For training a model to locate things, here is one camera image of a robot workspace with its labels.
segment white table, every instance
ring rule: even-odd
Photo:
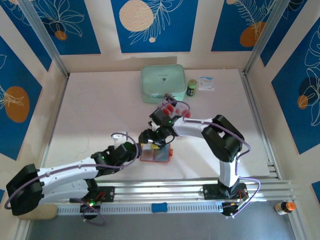
[[[186,70],[186,79],[214,78],[214,91],[197,91],[185,97],[191,117],[209,119],[224,115],[252,146],[241,159],[241,176],[268,176],[267,155],[257,132],[237,69]],[[71,73],[48,151],[45,167],[72,163],[113,145],[110,135],[127,131],[138,140],[147,129],[155,104],[142,101],[140,72]],[[219,161],[203,139],[179,137],[172,144],[169,163],[136,162],[100,180],[164,180],[219,176]]]

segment small box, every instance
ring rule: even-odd
[[[179,64],[144,66],[141,70],[142,100],[159,104],[168,93],[183,101],[187,90],[184,68]]]

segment floor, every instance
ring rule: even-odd
[[[235,219],[221,213],[108,215],[107,225],[92,226],[80,216],[34,221],[27,240],[294,240],[287,215],[276,202],[253,202]]]

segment red object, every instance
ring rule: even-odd
[[[187,109],[183,110],[182,113],[181,113],[181,116],[189,119],[189,118],[191,117],[191,112],[188,112],[188,113],[187,113],[187,112],[188,112]]]
[[[171,113],[173,113],[175,111],[175,107],[172,104],[168,104],[165,106]]]
[[[163,108],[162,111],[165,113],[165,115],[170,116],[171,112],[167,108]]]

